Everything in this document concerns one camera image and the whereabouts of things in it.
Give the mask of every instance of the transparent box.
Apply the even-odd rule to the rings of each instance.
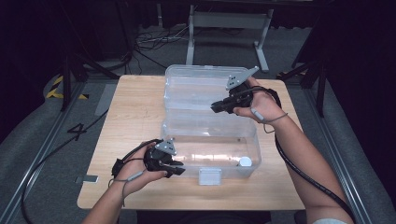
[[[228,76],[246,70],[200,65],[172,65],[166,70],[162,138],[174,140],[174,160],[186,169],[180,177],[246,178],[261,164],[254,121],[210,108],[228,96]]]

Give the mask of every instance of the wooden tabletop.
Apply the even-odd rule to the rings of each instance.
[[[116,158],[123,158],[143,141],[161,137],[164,77],[120,78],[84,183],[80,208],[92,208],[107,189]],[[259,80],[279,94],[283,109],[300,125],[285,84]],[[155,210],[297,210],[304,206],[279,156],[273,133],[257,125],[262,163],[249,178],[223,179],[219,186],[200,186],[197,178],[171,177],[149,183],[125,199],[125,208]]]

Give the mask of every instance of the hand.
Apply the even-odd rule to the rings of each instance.
[[[260,83],[254,77],[249,77],[247,82],[250,87],[260,86]],[[274,98],[265,91],[253,92],[253,101],[250,108],[255,108],[267,120],[276,119],[285,114],[285,112],[283,112],[283,110],[276,104]],[[250,111],[250,108],[236,107],[233,109],[233,112],[238,116],[248,117],[260,122],[260,120],[258,120]]]
[[[132,161],[128,161],[124,164],[119,174],[117,175],[117,180],[125,180],[131,175],[135,175],[139,172],[143,171],[143,174],[138,178],[127,182],[125,188],[123,190],[123,196],[126,197],[131,193],[141,190],[145,187],[149,182],[161,179],[167,175],[166,171],[156,171],[150,172],[146,169],[145,164],[143,163],[143,159],[146,153],[146,150],[150,147],[153,147],[155,143],[151,143],[145,147],[140,148],[134,155],[131,155],[128,159],[132,159]],[[125,182],[114,181],[111,187],[119,187],[125,184]]]

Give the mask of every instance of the person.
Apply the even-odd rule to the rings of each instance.
[[[247,82],[251,87],[260,86],[260,83],[254,77],[250,77]],[[331,190],[343,201],[346,200],[329,163],[325,161],[296,123],[276,104],[270,94],[265,91],[254,91],[251,106],[236,107],[233,112],[238,116],[262,122],[253,114],[251,108],[254,108],[265,120],[269,120],[266,124],[274,127],[277,141],[282,146],[284,153],[300,170]],[[146,149],[146,147],[143,147],[131,157],[143,158]],[[117,179],[127,179],[133,174],[145,171],[145,169],[142,161],[128,162],[121,169]],[[353,223],[348,213],[332,198],[309,184],[289,166],[288,169],[297,193],[304,204],[307,223]],[[120,214],[123,197],[164,176],[166,176],[165,171],[145,171],[141,176],[127,184],[122,181],[113,182],[83,220],[83,223],[115,223]]]

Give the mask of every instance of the plastic container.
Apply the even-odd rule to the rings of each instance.
[[[254,121],[210,108],[228,96],[228,76],[246,70],[199,65],[172,65],[166,70],[162,138],[174,139],[174,160],[183,162],[186,169],[180,177],[216,185],[223,178],[249,177],[261,164]],[[246,158],[251,164],[241,166],[239,162]]]

